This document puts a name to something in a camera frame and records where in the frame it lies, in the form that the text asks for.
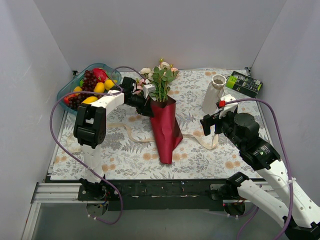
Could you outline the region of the dark red wrapping paper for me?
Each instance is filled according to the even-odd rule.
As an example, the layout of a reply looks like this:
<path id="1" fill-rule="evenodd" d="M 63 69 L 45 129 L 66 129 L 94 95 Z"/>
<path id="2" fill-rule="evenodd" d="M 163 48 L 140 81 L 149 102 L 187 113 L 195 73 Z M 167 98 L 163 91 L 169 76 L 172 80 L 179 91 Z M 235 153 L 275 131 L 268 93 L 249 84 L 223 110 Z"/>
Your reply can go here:
<path id="1" fill-rule="evenodd" d="M 173 151 L 183 140 L 176 119 L 176 101 L 171 97 L 164 102 L 152 100 L 150 106 L 154 114 L 150 123 L 159 160 L 162 164 L 170 165 L 173 161 Z"/>

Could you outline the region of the cream printed ribbon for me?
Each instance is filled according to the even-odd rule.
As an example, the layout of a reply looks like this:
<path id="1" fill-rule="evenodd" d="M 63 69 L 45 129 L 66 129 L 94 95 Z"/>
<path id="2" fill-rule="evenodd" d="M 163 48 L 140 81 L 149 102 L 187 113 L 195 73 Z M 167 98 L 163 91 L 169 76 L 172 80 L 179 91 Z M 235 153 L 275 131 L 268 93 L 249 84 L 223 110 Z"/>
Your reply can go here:
<path id="1" fill-rule="evenodd" d="M 196 129 L 193 132 L 183 132 L 183 139 L 174 149 L 174 153 L 186 153 L 187 151 L 204 150 L 212 151 L 218 148 L 219 137 L 205 137 L 204 133 Z M 104 153 L 120 152 L 142 153 L 151 148 L 157 150 L 151 124 L 147 122 L 142 125 L 131 123 L 108 123 L 104 141 L 100 144 Z"/>

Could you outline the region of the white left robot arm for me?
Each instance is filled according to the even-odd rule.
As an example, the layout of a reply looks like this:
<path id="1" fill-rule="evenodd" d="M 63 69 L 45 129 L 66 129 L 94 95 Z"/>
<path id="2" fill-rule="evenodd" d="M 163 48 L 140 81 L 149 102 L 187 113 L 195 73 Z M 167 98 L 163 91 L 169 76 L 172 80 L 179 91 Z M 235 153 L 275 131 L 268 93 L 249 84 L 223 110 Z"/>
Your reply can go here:
<path id="1" fill-rule="evenodd" d="M 105 174 L 101 157 L 101 144 L 106 137 L 107 115 L 125 104 L 136 108 L 137 113 L 142 116 L 152 117 L 154 114 L 149 94 L 154 91 L 152 84 L 145 84 L 142 89 L 138 89 L 134 79 L 124 77 L 122 84 L 113 86 L 100 99 L 80 104 L 73 135 L 84 154 L 85 177 L 80 179 L 84 194 L 89 193 L 95 200 L 101 200 L 109 193 L 102 183 Z"/>

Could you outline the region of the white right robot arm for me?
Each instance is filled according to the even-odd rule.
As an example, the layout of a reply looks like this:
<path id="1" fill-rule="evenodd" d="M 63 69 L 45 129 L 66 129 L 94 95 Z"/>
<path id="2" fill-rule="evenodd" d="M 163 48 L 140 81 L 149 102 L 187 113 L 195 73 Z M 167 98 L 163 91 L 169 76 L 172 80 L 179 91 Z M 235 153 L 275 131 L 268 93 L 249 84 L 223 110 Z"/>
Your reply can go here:
<path id="1" fill-rule="evenodd" d="M 302 190 L 273 146 L 259 136 L 259 124 L 248 113 L 229 111 L 205 115 L 200 123 L 207 136 L 211 126 L 215 134 L 224 134 L 239 150 L 243 161 L 253 168 L 278 195 L 273 197 L 258 187 L 248 176 L 237 172 L 221 187 L 232 199 L 242 197 L 267 213 L 281 227 L 290 240 L 318 240 L 320 238 L 320 208 Z"/>

